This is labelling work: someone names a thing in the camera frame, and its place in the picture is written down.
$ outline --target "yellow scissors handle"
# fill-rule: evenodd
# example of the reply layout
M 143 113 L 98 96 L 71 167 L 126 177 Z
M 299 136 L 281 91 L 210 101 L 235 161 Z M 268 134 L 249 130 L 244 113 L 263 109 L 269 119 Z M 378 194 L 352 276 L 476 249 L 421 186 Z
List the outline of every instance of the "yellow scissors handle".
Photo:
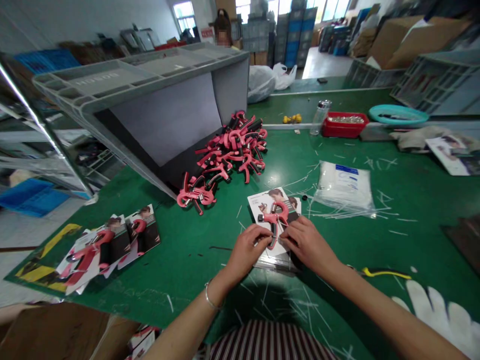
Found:
M 373 268 L 364 267 L 361 270 L 361 272 L 369 278 L 373 278 L 373 277 L 376 277 L 376 276 L 379 276 L 379 275 L 393 275 L 393 276 L 397 276 L 399 278 L 404 278 L 404 279 L 407 279 L 407 280 L 412 279 L 412 277 L 410 275 L 408 275 L 407 273 L 392 270 L 390 268 L 385 268 L 385 267 L 375 267 L 375 268 L 374 267 Z

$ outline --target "striped shirt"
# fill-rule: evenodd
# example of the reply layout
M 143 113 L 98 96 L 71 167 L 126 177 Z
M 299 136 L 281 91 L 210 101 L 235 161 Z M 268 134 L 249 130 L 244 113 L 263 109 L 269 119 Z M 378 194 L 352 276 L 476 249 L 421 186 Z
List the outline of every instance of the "striped shirt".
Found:
M 336 360 L 303 329 L 288 323 L 250 320 L 214 343 L 210 360 Z

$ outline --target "pile of hand grippers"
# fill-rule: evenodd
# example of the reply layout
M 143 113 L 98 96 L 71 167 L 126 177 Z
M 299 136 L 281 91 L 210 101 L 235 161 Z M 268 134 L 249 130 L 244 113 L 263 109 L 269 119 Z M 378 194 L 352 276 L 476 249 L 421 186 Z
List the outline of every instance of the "pile of hand grippers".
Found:
M 178 205 L 186 208 L 193 203 L 198 214 L 203 215 L 199 202 L 204 206 L 217 202 L 217 183 L 221 179 L 227 183 L 231 181 L 232 162 L 235 162 L 237 172 L 245 172 L 245 184 L 250 182 L 250 170 L 261 175 L 265 169 L 261 153 L 267 152 L 265 139 L 268 135 L 262 125 L 262 119 L 255 120 L 255 116 L 247 119 L 243 110 L 232 114 L 230 123 L 223 127 L 221 134 L 216 134 L 205 148 L 195 151 L 195 154 L 206 155 L 197 162 L 199 169 L 194 176 L 183 173 L 182 189 L 176 197 Z

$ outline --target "woman's left hand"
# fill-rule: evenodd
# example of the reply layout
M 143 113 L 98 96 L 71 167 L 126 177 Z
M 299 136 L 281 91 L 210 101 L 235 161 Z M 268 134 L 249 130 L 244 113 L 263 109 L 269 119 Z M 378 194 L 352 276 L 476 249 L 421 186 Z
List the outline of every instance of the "woman's left hand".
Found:
M 230 259 L 224 268 L 234 285 L 249 273 L 260 255 L 272 242 L 272 235 L 270 230 L 252 224 L 238 236 Z

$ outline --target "white glove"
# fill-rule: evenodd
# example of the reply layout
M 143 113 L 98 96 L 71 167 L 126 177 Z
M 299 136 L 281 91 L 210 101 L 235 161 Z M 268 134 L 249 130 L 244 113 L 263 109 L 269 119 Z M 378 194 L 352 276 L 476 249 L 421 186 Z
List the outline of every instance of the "white glove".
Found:
M 415 315 L 457 349 L 472 360 L 480 360 L 480 324 L 470 318 L 460 305 L 449 302 L 448 312 L 442 295 L 433 287 L 425 289 L 416 281 L 408 280 L 406 289 L 415 310 Z M 407 304 L 398 297 L 392 300 L 410 311 Z

